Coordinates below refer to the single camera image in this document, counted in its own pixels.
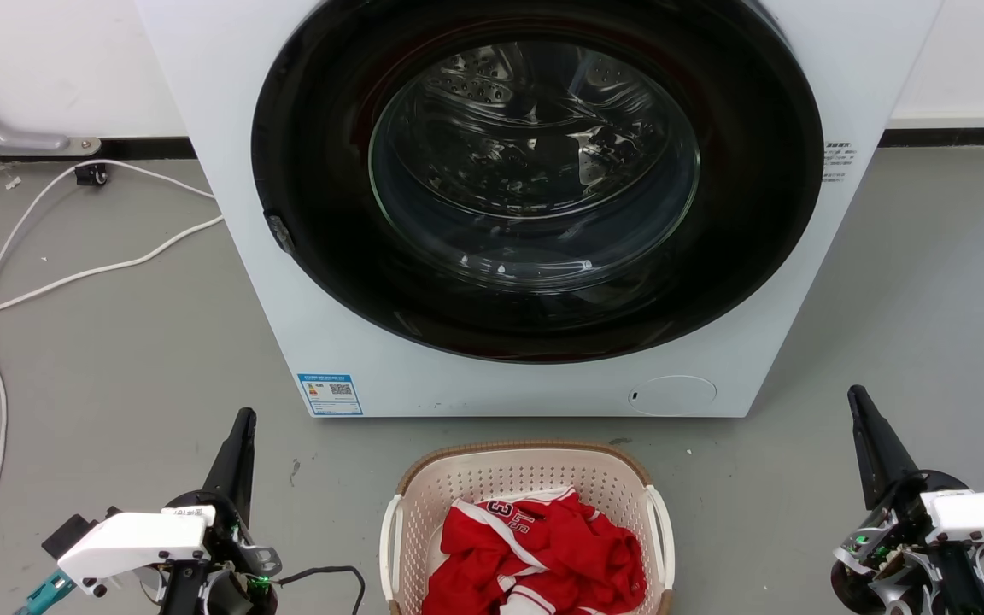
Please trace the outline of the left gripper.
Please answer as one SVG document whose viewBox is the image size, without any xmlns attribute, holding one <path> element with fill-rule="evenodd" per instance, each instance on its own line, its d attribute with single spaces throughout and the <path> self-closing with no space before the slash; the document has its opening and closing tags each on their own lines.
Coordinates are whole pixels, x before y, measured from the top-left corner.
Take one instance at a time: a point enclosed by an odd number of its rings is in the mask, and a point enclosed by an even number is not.
<svg viewBox="0 0 984 615">
<path fill-rule="evenodd" d="M 276 550 L 254 544 L 246 525 L 251 514 L 256 427 L 255 410 L 238 409 L 202 490 L 180 495 L 163 509 L 204 521 L 199 548 L 188 556 L 164 558 L 164 614 L 274 614 L 278 610 L 277 590 L 269 580 L 282 567 Z"/>
</svg>

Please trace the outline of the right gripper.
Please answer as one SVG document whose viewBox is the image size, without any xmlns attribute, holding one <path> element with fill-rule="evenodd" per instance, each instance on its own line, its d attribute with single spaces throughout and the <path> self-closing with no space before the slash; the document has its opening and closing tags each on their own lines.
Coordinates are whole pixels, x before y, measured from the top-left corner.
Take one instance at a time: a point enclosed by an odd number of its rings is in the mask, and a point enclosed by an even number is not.
<svg viewBox="0 0 984 615">
<path fill-rule="evenodd" d="M 860 488 L 870 514 L 835 550 L 831 587 L 855 614 L 945 614 L 928 556 L 930 517 L 921 495 L 964 488 L 919 471 L 863 385 L 848 389 Z"/>
</svg>

